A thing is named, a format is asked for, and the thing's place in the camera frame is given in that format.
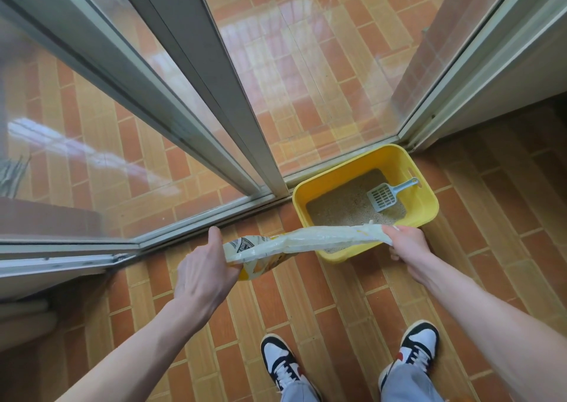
shoelace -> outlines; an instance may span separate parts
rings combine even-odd
[[[420,366],[425,372],[429,366],[429,356],[420,347],[414,347],[412,352],[409,354],[409,360],[413,361],[413,364]]]
[[[288,370],[288,366],[286,366],[285,361],[281,362],[276,369],[274,370],[276,374],[279,387],[281,389],[280,393],[286,388],[289,384],[293,383],[293,378],[291,376],[291,371]]]

hand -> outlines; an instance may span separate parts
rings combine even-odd
[[[212,226],[209,228],[209,243],[195,248],[177,267],[174,297],[196,305],[206,323],[229,294],[241,269],[242,266],[227,265],[221,231]]]
[[[396,227],[382,225],[382,230],[393,242],[393,247],[390,247],[392,259],[401,259],[405,262],[413,279],[425,284],[425,271],[429,265],[441,259],[431,253],[425,235],[420,229],[409,226]]]

litter box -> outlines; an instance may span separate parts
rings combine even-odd
[[[307,211],[307,204],[310,201],[372,169],[379,169],[391,185],[401,184],[411,177],[419,179],[416,186],[399,193],[398,200],[404,205],[406,214],[396,224],[419,227],[435,218],[439,211],[439,203],[412,158],[402,147],[385,144],[300,183],[293,192],[293,205],[302,225],[314,226]],[[316,253],[328,262],[338,263],[379,244],[360,244],[333,253],[323,250]]]

litter box handle hole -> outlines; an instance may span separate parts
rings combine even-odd
[[[413,169],[408,168],[408,172],[409,172],[409,176],[410,177],[415,177],[417,178],[417,186],[421,189],[421,180],[419,179],[419,177],[416,175],[416,173],[413,171]]]

shoe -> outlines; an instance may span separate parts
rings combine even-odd
[[[266,370],[268,374],[270,374],[270,377],[272,377],[280,393],[282,393],[288,385],[300,381],[311,387],[318,400],[322,401],[321,393],[319,393],[319,390],[317,390],[303,374],[291,349],[278,335],[267,334],[264,336],[260,344],[260,351],[264,358]]]
[[[386,366],[378,378],[380,391],[384,388],[390,372],[405,363],[417,366],[427,374],[435,359],[438,344],[439,331],[433,323],[419,320],[411,325],[401,339],[401,347],[396,359]]]

